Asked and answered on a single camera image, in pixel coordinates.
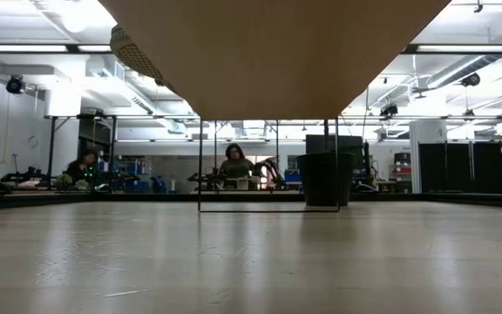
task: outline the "support column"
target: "support column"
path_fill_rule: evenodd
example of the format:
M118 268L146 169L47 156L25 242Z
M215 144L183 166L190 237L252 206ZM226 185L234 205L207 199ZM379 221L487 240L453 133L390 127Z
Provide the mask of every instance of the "support column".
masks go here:
M411 184L413 193L422 193L419 144L444 143L446 134L446 120L444 119L421 119L410 123Z

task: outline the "woman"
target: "woman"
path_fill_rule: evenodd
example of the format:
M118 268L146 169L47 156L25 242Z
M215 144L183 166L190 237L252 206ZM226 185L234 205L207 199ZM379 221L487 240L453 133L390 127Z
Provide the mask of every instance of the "woman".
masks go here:
M227 160L222 162L220 172L228 178L248 178L249 171L253 170L253 162L245 159L241 147L232 144L226 148Z
M66 173L71 176L73 183L79 180L86 180L86 176L94 172L92 168L96 165L97 161L98 153L87 149L80 155L79 159L69 164Z

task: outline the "ceiling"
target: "ceiling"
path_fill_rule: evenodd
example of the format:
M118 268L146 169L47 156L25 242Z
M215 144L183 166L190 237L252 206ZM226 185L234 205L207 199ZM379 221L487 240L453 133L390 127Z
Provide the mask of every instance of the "ceiling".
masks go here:
M474 13L476 2L476 0L451 1L451 4L414 39L413 43L502 44L502 0L482 0L483 9L479 13ZM0 44L107 44L115 22L102 9L96 0L0 0ZM72 12L75 17L89 17L77 18L78 20L91 20L91 22L72 25L70 18ZM52 65L65 75L72 77L75 74L71 73L70 65L76 62L77 58L75 56L33 58L31 55L2 55L0 65ZM118 62L113 56L98 56L98 58L103 59L102 62L107 65L107 68L113 68ZM466 104L478 115L501 114L502 59L478 70L482 80L478 86L464 89L463 86L451 84L435 91L424 92L422 99L418 99L419 94L412 91L415 87L421 86L425 79L442 73L447 68L450 70L452 65L462 63L467 58L458 55L400 55L382 70L381 74L371 82L369 88L366 88L366 91L346 108L344 114L378 115L380 108L389 103L397 104L399 114L408 115L461 114L465 111ZM151 102L177 100L176 104L180 105L179 108L183 108L180 111L187 113L187 103L184 103L177 95L163 87L157 87L149 78L142 77L129 69L125 70L124 82L128 83L136 93ZM114 97L102 91L91 90L90 87L87 89L87 95L83 100L84 106L102 106L113 110ZM122 110L122 113L129 113L129 110L125 108ZM137 110L134 107L132 114L140 114ZM318 121L311 121L312 125L317 123ZM490 124L489 121L482 123L482 125L487 124Z

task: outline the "wooden table surface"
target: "wooden table surface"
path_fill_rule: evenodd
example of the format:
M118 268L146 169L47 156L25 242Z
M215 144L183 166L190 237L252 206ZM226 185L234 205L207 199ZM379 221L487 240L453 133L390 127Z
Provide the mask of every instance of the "wooden table surface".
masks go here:
M301 203L214 204L217 209ZM194 203L0 210L0 313L502 313L502 208Z

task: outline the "black trash can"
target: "black trash can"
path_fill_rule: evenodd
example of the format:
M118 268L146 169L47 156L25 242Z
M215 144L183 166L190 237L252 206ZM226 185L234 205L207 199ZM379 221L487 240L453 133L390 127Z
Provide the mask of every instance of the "black trash can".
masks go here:
M340 154L336 175L336 154L304 154L297 157L303 193L308 206L336 206L336 180L340 180L340 205L347 206L356 156Z

